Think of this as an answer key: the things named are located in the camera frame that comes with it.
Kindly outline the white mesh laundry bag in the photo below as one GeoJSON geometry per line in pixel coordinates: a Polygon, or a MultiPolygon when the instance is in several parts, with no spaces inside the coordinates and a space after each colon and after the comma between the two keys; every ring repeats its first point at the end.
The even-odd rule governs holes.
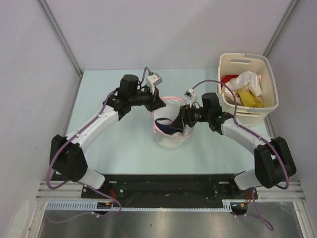
{"type": "Polygon", "coordinates": [[[186,105],[183,98],[167,96],[162,98],[166,106],[153,111],[153,129],[155,142],[164,149],[177,149],[185,142],[194,131],[193,127],[186,126],[182,129],[171,127],[178,116],[181,106],[186,105]]]}

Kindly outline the dark navy bra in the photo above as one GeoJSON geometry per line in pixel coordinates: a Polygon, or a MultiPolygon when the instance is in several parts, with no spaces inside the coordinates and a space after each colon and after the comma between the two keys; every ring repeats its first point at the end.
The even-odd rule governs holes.
{"type": "Polygon", "coordinates": [[[157,118],[157,119],[155,119],[155,125],[156,125],[156,127],[159,129],[159,130],[161,130],[164,134],[167,134],[167,135],[173,135],[173,134],[175,134],[175,133],[178,133],[178,132],[180,132],[180,133],[183,133],[183,130],[182,131],[180,131],[180,130],[175,130],[175,129],[172,129],[171,127],[170,127],[170,124],[164,124],[164,123],[162,123],[162,122],[170,122],[170,124],[172,123],[172,120],[171,119],[169,119],[169,118],[157,118]]]}

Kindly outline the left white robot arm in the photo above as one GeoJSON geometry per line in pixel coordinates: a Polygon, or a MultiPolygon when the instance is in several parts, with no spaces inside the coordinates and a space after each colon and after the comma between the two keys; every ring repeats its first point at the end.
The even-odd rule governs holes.
{"type": "Polygon", "coordinates": [[[157,73],[150,73],[144,86],[140,86],[137,76],[124,75],[120,86],[109,93],[101,109],[88,122],[66,136],[56,135],[52,139],[47,181],[51,178],[51,172],[56,171],[66,181],[92,187],[93,194],[98,198],[106,197],[109,185],[105,183],[105,176],[88,166],[85,152],[108,127],[129,113],[133,106],[145,106],[149,112],[165,107],[157,88],[160,83],[162,78],[157,73]]]}

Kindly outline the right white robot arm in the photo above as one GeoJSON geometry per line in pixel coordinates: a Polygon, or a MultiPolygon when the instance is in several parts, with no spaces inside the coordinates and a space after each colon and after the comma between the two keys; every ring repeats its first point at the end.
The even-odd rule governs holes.
{"type": "Polygon", "coordinates": [[[289,182],[297,168],[284,138],[263,137],[239,124],[232,114],[223,112],[216,93],[203,94],[202,103],[199,108],[181,106],[171,128],[182,130],[206,122],[213,132],[236,141],[254,156],[254,169],[237,174],[233,179],[235,183],[229,185],[232,198],[240,199],[249,188],[272,188],[280,182],[289,182]]]}

